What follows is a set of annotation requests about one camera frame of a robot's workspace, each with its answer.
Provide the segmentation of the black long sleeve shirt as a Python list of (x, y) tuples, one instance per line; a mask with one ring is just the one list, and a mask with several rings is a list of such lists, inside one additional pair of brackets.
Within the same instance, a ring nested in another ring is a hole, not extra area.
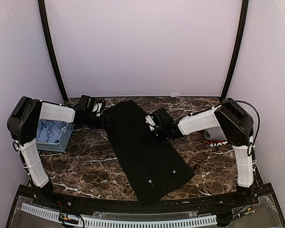
[(150, 142), (146, 112), (134, 101), (120, 102), (104, 114), (111, 122), (106, 129), (110, 144), (141, 204), (157, 202), (194, 177), (169, 142)]

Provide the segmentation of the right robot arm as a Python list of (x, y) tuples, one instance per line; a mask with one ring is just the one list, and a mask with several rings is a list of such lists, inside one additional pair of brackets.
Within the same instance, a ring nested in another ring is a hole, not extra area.
[(188, 114), (176, 122), (164, 108), (144, 117), (149, 127), (146, 133), (152, 143), (181, 138), (209, 128), (220, 128), (236, 156), (237, 185), (242, 187), (233, 195), (233, 202), (237, 206), (243, 206), (251, 199), (248, 188), (254, 183), (255, 141), (258, 135), (258, 130), (253, 129), (252, 116), (240, 106), (241, 103), (227, 98), (217, 106)]

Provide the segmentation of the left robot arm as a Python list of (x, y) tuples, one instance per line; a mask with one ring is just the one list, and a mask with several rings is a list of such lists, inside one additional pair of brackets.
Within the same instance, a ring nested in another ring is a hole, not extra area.
[(32, 186), (40, 189), (52, 187), (37, 148), (39, 121), (59, 121), (85, 125), (90, 129), (104, 129), (109, 125), (109, 117), (103, 114), (105, 105), (104, 99), (96, 100), (87, 95), (81, 96), (74, 106), (21, 97), (7, 121), (7, 129), (14, 141), (14, 149), (20, 152)]

